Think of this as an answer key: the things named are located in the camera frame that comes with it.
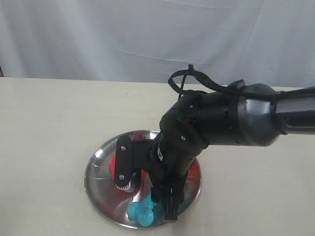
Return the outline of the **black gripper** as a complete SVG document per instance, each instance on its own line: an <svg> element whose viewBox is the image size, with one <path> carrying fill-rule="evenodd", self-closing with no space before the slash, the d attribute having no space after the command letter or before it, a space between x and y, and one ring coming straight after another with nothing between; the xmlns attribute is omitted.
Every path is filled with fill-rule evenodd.
<svg viewBox="0 0 315 236"><path fill-rule="evenodd" d="M196 153L184 135L166 137L161 132L153 140L150 152L151 199L160 204L163 195L165 221L177 221L184 200L188 170Z"/></svg>

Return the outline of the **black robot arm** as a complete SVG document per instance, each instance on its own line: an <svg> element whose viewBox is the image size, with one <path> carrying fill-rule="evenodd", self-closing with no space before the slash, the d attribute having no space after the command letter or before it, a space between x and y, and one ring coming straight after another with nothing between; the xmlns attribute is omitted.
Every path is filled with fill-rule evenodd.
<svg viewBox="0 0 315 236"><path fill-rule="evenodd" d="M152 198L164 218L176 221L184 200L188 170L208 146L271 145L280 135L315 132L315 96L300 91L277 92L264 84L230 85L239 92L271 100L221 92L182 96L161 118L151 152Z"/></svg>

